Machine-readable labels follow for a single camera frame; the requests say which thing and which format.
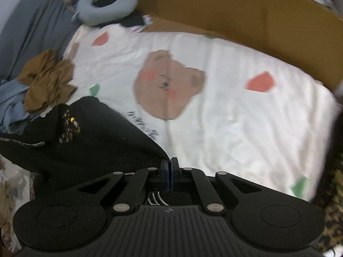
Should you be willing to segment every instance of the brown cardboard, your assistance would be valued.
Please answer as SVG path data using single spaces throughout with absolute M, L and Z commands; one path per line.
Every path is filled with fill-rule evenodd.
M 139 0 L 148 31 L 222 37 L 303 69 L 333 90 L 343 80 L 343 20 L 311 0 Z

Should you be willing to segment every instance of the gray u-shaped travel pillow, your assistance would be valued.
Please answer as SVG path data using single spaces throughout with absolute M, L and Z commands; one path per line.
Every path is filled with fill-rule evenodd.
M 138 0 L 116 0 L 108 6 L 96 7 L 94 1 L 79 0 L 75 14 L 81 22 L 90 26 L 120 20 L 132 13 L 138 3 Z

